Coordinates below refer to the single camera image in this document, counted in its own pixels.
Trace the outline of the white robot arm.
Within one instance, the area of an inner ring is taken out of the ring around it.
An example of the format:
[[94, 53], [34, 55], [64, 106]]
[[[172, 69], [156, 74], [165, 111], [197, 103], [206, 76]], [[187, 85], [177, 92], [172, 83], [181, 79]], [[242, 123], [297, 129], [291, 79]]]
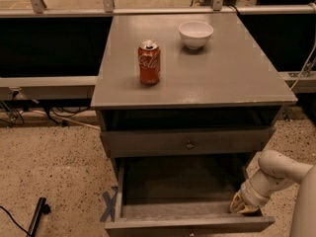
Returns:
[[297, 185], [297, 193], [289, 237], [316, 237], [316, 165], [298, 162], [275, 150], [260, 153], [258, 170], [242, 183], [230, 203], [230, 212], [256, 212], [274, 193], [293, 185]]

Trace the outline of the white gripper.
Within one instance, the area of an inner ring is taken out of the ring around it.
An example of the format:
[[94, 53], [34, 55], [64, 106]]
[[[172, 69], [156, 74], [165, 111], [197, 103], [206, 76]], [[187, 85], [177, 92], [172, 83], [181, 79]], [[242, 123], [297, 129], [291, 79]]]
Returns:
[[230, 203], [230, 212], [249, 214], [256, 212], [270, 200], [272, 184], [265, 176], [253, 176], [242, 185]]

